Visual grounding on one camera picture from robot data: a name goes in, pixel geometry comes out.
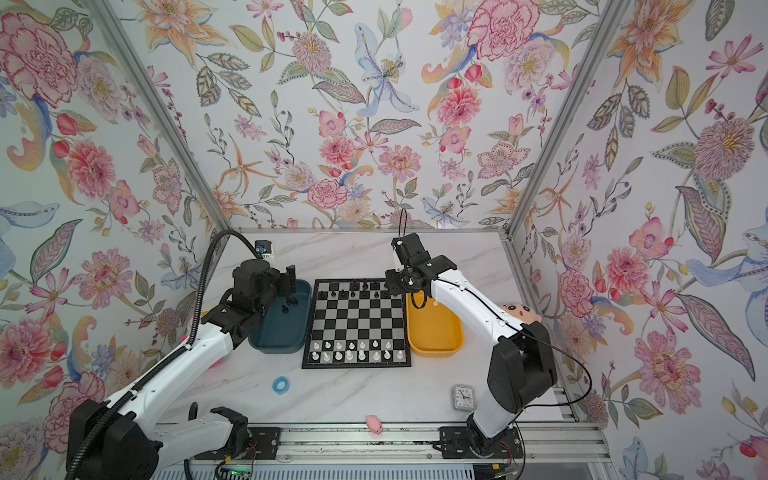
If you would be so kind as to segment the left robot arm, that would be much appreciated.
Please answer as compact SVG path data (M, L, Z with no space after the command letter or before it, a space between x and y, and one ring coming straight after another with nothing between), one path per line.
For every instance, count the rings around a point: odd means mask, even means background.
M156 470L216 452L245 453L252 444L245 415L228 407L162 427L161 417L203 373L258 329L279 298L297 290L296 268L244 261L220 303L192 325L187 341L109 398L72 412L66 454L69 479L149 479Z

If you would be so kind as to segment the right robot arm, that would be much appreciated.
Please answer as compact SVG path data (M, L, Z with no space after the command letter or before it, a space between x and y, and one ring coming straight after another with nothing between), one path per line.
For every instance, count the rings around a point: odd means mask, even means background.
M395 267L385 272L394 295L435 300L491 347L488 393L466 422L469 437L486 446L499 440L531 402L557 382L553 346L538 321L527 323L524 306L509 312L493 303L443 255L433 257L416 233L391 241Z

